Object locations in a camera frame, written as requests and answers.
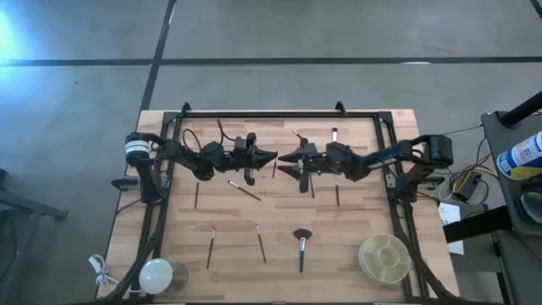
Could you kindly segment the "large fan makeup brush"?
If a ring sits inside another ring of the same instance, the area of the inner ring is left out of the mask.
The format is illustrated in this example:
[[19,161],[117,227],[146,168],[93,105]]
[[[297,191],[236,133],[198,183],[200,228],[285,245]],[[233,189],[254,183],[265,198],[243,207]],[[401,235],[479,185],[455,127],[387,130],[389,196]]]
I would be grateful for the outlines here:
[[312,232],[306,228],[300,228],[293,232],[293,236],[299,241],[299,272],[304,270],[304,257],[307,240],[312,237]]

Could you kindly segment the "round grey object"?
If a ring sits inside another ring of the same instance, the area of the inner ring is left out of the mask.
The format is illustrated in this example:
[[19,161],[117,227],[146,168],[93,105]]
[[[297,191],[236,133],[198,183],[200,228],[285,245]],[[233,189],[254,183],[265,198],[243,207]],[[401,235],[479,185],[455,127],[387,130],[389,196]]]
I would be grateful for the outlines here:
[[536,224],[542,225],[542,193],[525,191],[519,197],[524,213]]

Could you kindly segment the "dark metal stand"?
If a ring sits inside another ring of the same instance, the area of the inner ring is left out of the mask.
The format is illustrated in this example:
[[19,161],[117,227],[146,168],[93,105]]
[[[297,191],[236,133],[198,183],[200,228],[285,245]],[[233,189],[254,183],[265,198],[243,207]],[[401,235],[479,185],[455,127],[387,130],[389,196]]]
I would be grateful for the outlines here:
[[17,286],[16,279],[30,250],[32,239],[42,217],[49,216],[55,221],[65,221],[68,210],[54,208],[8,190],[10,174],[0,169],[0,237],[5,229],[11,230],[13,255],[0,270],[0,305],[5,305],[10,290]]

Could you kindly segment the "white mushroom lamp metal base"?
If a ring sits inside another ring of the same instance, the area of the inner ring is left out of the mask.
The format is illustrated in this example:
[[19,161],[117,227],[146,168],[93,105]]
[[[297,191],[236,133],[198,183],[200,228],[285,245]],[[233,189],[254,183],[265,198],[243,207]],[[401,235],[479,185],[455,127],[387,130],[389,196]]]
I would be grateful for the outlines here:
[[139,286],[150,295],[176,294],[185,288],[188,277],[188,269],[184,264],[154,258],[142,267]]

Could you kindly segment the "grey utility cart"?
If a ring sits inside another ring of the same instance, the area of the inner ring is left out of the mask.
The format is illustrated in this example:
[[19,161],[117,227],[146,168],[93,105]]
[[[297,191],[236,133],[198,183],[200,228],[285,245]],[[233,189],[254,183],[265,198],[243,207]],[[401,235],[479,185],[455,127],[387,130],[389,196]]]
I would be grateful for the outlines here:
[[[531,115],[517,127],[503,126],[496,114],[481,116],[493,163],[504,151],[542,130],[542,115]],[[542,305],[542,225],[523,211],[519,197],[525,191],[542,193],[542,175],[516,181],[498,174],[512,222],[510,230],[498,230],[501,256],[513,305]]]

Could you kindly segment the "black aluminium table frame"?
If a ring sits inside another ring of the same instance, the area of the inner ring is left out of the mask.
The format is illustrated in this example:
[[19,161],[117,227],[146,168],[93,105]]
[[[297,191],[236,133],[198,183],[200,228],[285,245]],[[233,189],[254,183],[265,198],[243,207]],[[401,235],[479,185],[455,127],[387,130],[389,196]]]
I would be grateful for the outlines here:
[[[338,111],[146,111],[138,122],[140,131],[186,140],[191,148],[221,141],[231,149],[235,136],[253,132],[260,148],[279,154],[299,145],[300,139],[291,129],[323,151],[333,127],[338,129],[340,141],[361,155],[419,134],[410,110],[354,111],[346,117]],[[195,177],[188,169],[174,168],[162,255],[171,263],[184,264],[189,277],[182,291],[159,294],[157,301],[222,305],[404,300],[403,285],[378,284],[362,273],[357,262],[365,240],[392,232],[391,192],[384,173],[375,170],[358,182],[314,175],[312,198],[311,191],[301,193],[297,181],[280,171],[279,165],[281,162],[277,162],[274,179],[274,161],[258,170],[254,186],[248,186],[241,172],[235,171],[200,182],[197,209]],[[237,190],[228,180],[262,201]],[[335,183],[340,188],[339,207]],[[267,263],[263,262],[255,224],[260,227]],[[213,227],[213,254],[206,269]],[[312,232],[302,273],[299,241],[293,236],[300,228]]]

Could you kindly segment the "black mounting bracket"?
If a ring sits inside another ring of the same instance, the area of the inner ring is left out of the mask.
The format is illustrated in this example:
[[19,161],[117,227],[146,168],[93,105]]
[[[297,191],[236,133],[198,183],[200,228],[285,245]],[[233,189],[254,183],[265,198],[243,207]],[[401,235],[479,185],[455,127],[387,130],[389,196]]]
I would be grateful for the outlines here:
[[118,178],[111,181],[111,185],[119,191],[134,190],[139,187],[140,179],[136,176],[125,175],[122,178]]

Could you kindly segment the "round cream divided organizer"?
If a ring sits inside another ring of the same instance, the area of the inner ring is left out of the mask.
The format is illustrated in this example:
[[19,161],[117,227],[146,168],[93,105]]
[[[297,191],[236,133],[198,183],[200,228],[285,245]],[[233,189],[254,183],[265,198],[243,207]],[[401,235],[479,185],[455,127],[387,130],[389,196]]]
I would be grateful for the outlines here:
[[362,272],[381,285],[397,285],[411,268],[406,245],[396,236],[377,234],[359,248],[357,260]]

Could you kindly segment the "black flat bar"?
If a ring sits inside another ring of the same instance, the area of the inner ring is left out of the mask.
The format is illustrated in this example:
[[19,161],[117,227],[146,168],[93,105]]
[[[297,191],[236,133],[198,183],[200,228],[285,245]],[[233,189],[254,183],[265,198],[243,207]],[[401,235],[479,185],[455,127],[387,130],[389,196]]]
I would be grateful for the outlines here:
[[502,206],[482,213],[476,213],[463,220],[443,227],[448,243],[462,241],[498,230],[510,230],[512,222],[507,207]]

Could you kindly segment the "black power adapter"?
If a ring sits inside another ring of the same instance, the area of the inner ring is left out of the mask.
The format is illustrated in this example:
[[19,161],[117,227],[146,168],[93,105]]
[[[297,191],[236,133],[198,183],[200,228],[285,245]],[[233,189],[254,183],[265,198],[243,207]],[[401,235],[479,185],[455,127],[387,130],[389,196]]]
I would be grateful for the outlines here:
[[482,174],[476,171],[460,175],[452,184],[452,196],[460,201],[468,201],[473,196],[481,180]]

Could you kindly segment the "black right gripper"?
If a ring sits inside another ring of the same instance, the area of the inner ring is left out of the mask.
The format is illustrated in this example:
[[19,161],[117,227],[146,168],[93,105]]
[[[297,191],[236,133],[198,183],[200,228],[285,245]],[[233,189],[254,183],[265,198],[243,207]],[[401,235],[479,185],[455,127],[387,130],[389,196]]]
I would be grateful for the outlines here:
[[318,156],[314,158],[304,156],[304,150],[301,149],[301,146],[308,142],[310,141],[303,137],[298,149],[279,156],[279,160],[286,163],[296,164],[298,162],[298,165],[279,165],[278,169],[294,179],[299,179],[299,190],[301,193],[311,191],[308,179],[309,174],[321,175],[322,173],[330,174],[332,172],[329,164],[326,162],[324,152],[318,152]]

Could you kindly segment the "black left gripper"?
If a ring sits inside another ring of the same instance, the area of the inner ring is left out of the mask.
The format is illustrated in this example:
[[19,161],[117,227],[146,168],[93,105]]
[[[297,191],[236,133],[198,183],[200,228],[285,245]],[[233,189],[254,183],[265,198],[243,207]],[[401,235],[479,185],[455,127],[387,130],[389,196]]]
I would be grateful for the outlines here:
[[229,153],[230,168],[238,171],[244,170],[244,180],[249,186],[255,185],[255,179],[253,177],[254,169],[261,169],[266,164],[274,161],[278,155],[277,152],[265,151],[256,146],[256,134],[250,132],[246,138],[247,150],[243,154],[234,154],[233,150]]

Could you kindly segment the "white blue spray can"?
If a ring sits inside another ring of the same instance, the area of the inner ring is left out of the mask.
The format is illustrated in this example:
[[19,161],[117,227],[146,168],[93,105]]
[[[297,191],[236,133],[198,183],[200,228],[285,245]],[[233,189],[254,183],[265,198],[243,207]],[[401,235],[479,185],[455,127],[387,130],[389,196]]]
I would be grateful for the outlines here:
[[510,180],[527,180],[542,174],[542,130],[502,152],[497,169]]

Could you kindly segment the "white paper sheet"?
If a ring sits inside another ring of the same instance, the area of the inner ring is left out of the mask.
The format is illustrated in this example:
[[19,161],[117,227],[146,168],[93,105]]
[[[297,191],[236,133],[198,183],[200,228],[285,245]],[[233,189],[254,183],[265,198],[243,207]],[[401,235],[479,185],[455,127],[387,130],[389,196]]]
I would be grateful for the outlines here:
[[[458,222],[462,219],[461,209],[457,205],[442,202],[439,205],[439,215],[443,226]],[[447,244],[449,253],[464,255],[462,241],[449,242]]]

